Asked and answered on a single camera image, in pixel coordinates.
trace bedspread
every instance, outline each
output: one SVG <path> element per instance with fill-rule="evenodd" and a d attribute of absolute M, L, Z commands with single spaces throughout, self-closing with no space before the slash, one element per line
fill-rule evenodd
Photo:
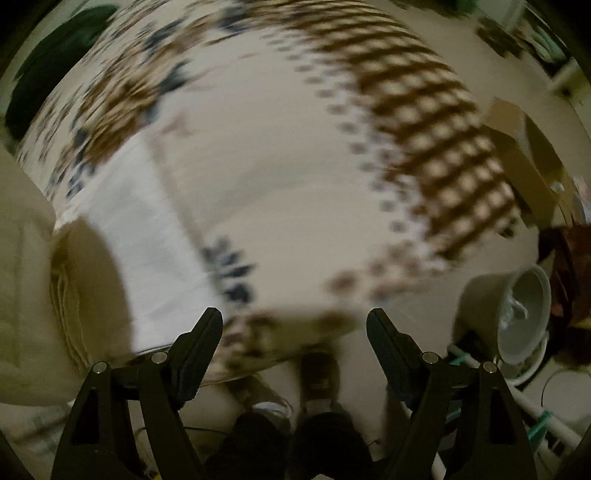
<path fill-rule="evenodd" d="M 140 131 L 231 311 L 210 381 L 347 331 L 517 214 L 461 80 L 363 1 L 136 0 L 18 161 L 60 214 Z"/>

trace person's foot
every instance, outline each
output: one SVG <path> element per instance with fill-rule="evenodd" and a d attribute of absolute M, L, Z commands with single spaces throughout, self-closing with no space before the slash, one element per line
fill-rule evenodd
<path fill-rule="evenodd" d="M 274 392 L 260 378 L 249 375 L 226 382 L 225 385 L 246 410 L 263 414 L 280 430 L 284 430 L 287 420 L 287 429 L 289 428 L 293 408 L 286 399 Z"/>
<path fill-rule="evenodd" d="M 325 350 L 304 354 L 300 361 L 301 408 L 307 415 L 332 411 L 339 396 L 339 366 Z"/>

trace black pants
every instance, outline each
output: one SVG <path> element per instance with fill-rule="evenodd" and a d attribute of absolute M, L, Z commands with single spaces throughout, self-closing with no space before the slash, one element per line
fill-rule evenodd
<path fill-rule="evenodd" d="M 369 449 L 340 413 L 303 421 L 290 441 L 263 415 L 242 414 L 219 451 L 205 462 L 211 480 L 311 480 L 322 473 L 334 480 L 372 478 Z"/>

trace shoe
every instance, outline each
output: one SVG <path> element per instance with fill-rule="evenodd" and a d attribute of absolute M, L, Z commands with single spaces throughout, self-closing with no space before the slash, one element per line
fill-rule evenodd
<path fill-rule="evenodd" d="M 312 404 L 336 405 L 340 388 L 339 365 L 325 350 L 306 353 L 300 361 L 301 406 L 308 410 Z"/>
<path fill-rule="evenodd" d="M 225 385 L 246 410 L 265 409 L 281 413 L 281 416 L 287 419 L 291 417 L 293 412 L 291 404 L 257 376 L 249 375 L 226 382 Z"/>

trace sneaker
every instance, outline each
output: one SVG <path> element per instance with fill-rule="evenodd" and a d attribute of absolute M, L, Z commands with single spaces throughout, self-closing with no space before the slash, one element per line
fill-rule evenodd
<path fill-rule="evenodd" d="M 306 353 L 300 361 L 301 406 L 311 410 L 331 411 L 339 396 L 340 374 L 335 358 L 325 350 Z"/>

